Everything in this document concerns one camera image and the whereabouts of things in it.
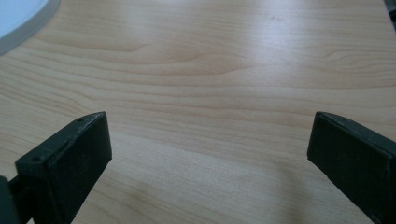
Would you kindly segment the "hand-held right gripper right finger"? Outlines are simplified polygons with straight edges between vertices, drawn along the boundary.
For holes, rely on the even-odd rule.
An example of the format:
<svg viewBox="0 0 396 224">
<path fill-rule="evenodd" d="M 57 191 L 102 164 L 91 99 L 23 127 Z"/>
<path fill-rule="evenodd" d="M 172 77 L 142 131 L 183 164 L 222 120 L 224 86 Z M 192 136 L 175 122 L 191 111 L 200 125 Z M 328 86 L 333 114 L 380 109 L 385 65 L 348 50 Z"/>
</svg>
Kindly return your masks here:
<svg viewBox="0 0 396 224">
<path fill-rule="evenodd" d="M 318 112 L 307 158 L 374 224 L 396 224 L 396 142 L 351 119 Z"/>
</svg>

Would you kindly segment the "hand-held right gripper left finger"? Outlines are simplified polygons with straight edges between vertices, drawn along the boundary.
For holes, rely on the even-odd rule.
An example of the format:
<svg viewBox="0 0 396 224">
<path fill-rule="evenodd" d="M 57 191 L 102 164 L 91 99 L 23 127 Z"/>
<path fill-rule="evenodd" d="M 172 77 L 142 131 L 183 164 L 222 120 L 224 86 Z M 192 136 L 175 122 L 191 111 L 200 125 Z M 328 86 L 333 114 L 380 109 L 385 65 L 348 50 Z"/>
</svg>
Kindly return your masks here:
<svg viewBox="0 0 396 224">
<path fill-rule="evenodd" d="M 73 120 L 19 158 L 35 224 L 70 224 L 111 159 L 106 112 Z"/>
</svg>

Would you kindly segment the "white utensil rack stand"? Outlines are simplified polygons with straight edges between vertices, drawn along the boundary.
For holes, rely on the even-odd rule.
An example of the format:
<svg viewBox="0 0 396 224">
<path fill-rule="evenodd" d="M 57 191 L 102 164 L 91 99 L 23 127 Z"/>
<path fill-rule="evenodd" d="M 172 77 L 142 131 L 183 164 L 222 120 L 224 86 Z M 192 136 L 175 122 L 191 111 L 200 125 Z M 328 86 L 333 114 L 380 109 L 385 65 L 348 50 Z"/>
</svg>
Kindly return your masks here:
<svg viewBox="0 0 396 224">
<path fill-rule="evenodd" d="M 37 33 L 61 0 L 0 0 L 0 56 Z"/>
</svg>

